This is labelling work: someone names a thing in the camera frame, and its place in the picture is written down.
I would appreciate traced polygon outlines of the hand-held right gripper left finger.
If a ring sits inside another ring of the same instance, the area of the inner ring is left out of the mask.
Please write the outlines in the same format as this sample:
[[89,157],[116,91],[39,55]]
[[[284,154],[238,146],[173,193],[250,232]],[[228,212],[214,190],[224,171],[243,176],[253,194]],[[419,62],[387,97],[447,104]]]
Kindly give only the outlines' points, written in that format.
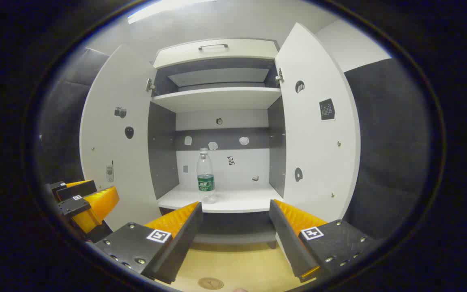
[[171,284],[202,222],[202,203],[193,202],[148,224],[128,222],[95,246],[143,277]]

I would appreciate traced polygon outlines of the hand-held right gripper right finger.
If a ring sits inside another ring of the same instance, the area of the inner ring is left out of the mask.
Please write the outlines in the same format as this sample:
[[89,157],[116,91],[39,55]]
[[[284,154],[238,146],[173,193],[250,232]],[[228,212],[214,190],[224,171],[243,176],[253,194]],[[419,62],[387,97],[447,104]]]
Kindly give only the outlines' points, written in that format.
[[341,274],[376,244],[374,238],[344,220],[326,222],[282,201],[270,201],[269,216],[278,243],[300,281]]

